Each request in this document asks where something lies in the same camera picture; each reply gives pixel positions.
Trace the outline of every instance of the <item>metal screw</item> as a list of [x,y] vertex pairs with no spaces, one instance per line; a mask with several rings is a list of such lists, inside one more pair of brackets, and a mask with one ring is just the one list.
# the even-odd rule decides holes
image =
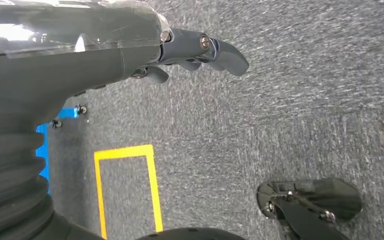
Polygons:
[[201,36],[199,43],[201,44],[202,49],[205,49],[205,50],[210,49],[210,39],[208,38],[208,36],[206,35]]
[[331,223],[336,223],[336,221],[337,221],[337,218],[336,218],[336,216],[335,216],[335,214],[333,214],[332,212],[330,212],[330,211],[328,211],[328,210],[326,210],[325,212],[324,212],[324,216],[327,218],[327,220],[329,221],[329,222],[331,222]]
[[273,210],[274,210],[273,204],[271,202],[268,204],[268,210],[270,212],[273,212]]

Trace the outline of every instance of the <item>black mechanical part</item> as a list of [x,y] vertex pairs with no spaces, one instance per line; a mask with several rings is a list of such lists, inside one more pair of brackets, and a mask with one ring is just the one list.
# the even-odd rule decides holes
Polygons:
[[86,91],[81,91],[81,92],[79,92],[79,93],[74,94],[74,97],[81,96],[81,95],[83,95],[83,94],[85,94],[85,93],[86,93]]
[[[171,30],[170,41],[161,45],[159,52],[146,66],[179,65],[188,71],[196,71],[202,63],[216,71],[227,71],[235,76],[242,76],[249,67],[247,59],[231,44],[208,37],[202,32],[177,28]],[[155,77],[168,78],[162,69],[158,68],[156,72],[158,74],[154,74]],[[144,66],[137,69],[132,77],[144,78],[148,73]]]
[[[155,68],[165,64],[159,62],[164,51],[170,53],[164,45],[126,44],[153,40],[161,32],[159,19],[148,9],[105,8],[99,0],[79,3],[84,8],[54,7],[40,1],[11,2],[21,5],[0,4],[0,24],[34,34],[21,40],[0,37],[0,240],[100,240],[55,213],[47,194],[48,182],[39,176],[45,161],[36,156],[36,149],[43,144],[44,136],[36,132],[36,127],[54,119],[68,98],[125,80],[138,69],[146,68],[160,82],[165,81],[167,75]],[[59,52],[73,50],[79,36],[85,51]],[[166,44],[175,38],[182,39],[175,34]],[[199,61],[195,57],[201,56],[199,59],[206,61],[205,53],[211,48],[205,50],[205,39],[197,41],[197,46],[204,46],[198,54],[178,58]],[[218,240],[241,239],[219,234],[216,229],[201,232],[220,236]],[[203,239],[196,232],[181,229],[158,236]]]
[[103,88],[105,88],[106,86],[107,86],[107,85],[96,86],[96,87],[94,87],[93,89],[95,89],[95,90],[103,89]]
[[349,222],[363,209],[358,190],[337,178],[266,182],[257,203],[266,218],[277,220],[284,240],[347,240],[332,224]]
[[233,233],[216,228],[178,228],[154,233],[138,240],[244,240]]

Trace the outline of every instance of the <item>gray carpet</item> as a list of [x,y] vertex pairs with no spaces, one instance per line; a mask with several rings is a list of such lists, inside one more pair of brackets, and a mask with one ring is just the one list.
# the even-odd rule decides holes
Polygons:
[[[165,229],[277,240],[257,186],[338,177],[365,202],[338,227],[384,239],[384,0],[149,2],[177,28],[233,43],[250,69],[167,67],[166,84],[129,79],[70,99],[89,113],[50,131],[56,208],[100,233],[94,151],[152,144]],[[108,239],[154,230],[146,170],[141,157],[101,163]]]

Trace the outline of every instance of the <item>bolt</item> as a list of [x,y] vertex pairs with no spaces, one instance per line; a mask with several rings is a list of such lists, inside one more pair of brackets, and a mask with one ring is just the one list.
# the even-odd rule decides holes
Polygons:
[[336,222],[336,220],[337,220],[337,218],[336,218],[336,216],[335,216],[335,214],[333,214],[332,212],[330,212],[330,211],[328,211],[328,210],[326,210],[325,212],[324,212],[324,216],[327,218],[327,220],[329,221],[329,222],[331,222],[331,223],[335,223]]
[[202,49],[205,49],[205,50],[210,49],[210,39],[208,38],[208,36],[206,35],[201,36],[199,43],[201,44]]

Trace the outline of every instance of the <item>floor marking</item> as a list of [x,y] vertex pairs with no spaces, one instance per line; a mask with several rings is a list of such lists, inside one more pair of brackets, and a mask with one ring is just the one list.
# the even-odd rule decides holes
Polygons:
[[149,184],[151,188],[152,208],[155,221],[155,231],[163,231],[163,218],[161,214],[160,195],[158,193],[157,171],[154,162],[154,147],[150,144],[131,146],[119,149],[96,151],[94,153],[94,164],[96,174],[96,188],[98,193],[99,219],[101,236],[107,239],[107,227],[105,222],[104,196],[102,191],[100,160],[122,159],[132,157],[146,157],[148,166]]

